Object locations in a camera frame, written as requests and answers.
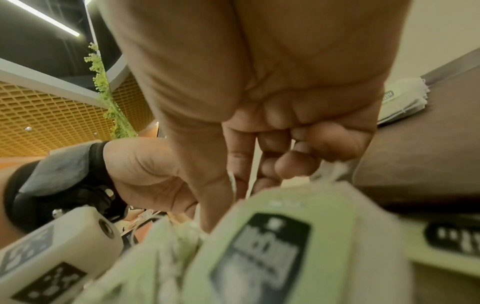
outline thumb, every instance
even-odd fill
[[[201,206],[200,226],[210,232],[234,200],[222,125],[165,113],[162,118],[162,127],[184,174],[182,178]]]

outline black ceiling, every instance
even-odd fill
[[[21,0],[26,5],[80,33],[75,37],[45,20],[0,0],[0,58],[93,89],[84,57],[93,41],[83,0]],[[89,11],[105,68],[120,57],[95,0]]]

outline hanging plant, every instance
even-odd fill
[[[105,71],[104,63],[99,54],[99,47],[93,43],[88,46],[93,50],[88,57],[84,57],[85,62],[91,62],[90,71],[96,73],[93,78],[93,83],[98,91],[100,98],[99,101],[107,107],[107,112],[103,115],[107,119],[113,120],[113,128],[111,128],[111,137],[124,138],[134,137],[137,135],[128,119],[114,100],[112,92],[110,91],[109,81],[107,79],[107,73]]]

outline lattice panel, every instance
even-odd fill
[[[132,73],[113,92],[113,99],[135,131],[145,129],[154,120],[154,115]]]
[[[108,140],[112,123],[103,117],[105,111],[0,82],[0,157],[44,156],[65,146]]]

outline ceiling light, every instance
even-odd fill
[[[10,3],[13,3],[15,4],[16,6],[18,6],[19,8],[22,8],[32,14],[34,14],[35,16],[37,17],[40,17],[42,18],[43,20],[47,21],[47,22],[50,22],[51,24],[53,24],[54,26],[64,30],[65,32],[68,32],[72,35],[74,35],[75,37],[78,37],[80,36],[80,33],[72,30],[71,28],[67,27],[67,26],[64,26],[63,24],[61,24],[60,22],[50,18],[49,16],[45,15],[44,13],[41,13],[39,11],[37,11],[36,9],[32,8],[32,7],[29,7],[28,5],[26,5],[25,3],[23,2],[20,2],[19,0],[7,0],[8,2]]]

